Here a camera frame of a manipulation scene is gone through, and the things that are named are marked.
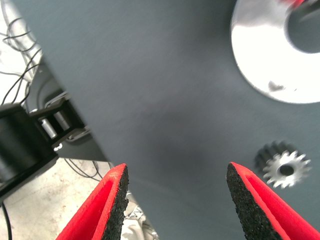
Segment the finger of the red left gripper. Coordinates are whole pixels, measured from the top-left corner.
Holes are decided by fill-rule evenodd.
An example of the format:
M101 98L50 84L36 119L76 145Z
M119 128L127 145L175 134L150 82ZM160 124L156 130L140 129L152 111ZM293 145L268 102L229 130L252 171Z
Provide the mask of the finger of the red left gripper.
M303 3L306 2L306 0L276 0L278 5L286 6L286 7L299 7Z

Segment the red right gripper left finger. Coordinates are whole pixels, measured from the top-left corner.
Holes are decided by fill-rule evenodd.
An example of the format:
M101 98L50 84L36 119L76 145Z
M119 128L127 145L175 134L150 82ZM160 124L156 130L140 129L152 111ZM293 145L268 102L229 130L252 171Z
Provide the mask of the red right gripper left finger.
M128 205L128 167L111 168L77 210L58 240L119 240Z

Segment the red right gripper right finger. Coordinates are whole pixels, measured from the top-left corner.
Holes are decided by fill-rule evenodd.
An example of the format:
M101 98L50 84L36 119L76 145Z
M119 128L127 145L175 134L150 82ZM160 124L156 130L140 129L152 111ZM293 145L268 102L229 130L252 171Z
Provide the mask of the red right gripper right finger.
M248 168L230 162L226 181L247 240L318 240L320 233Z

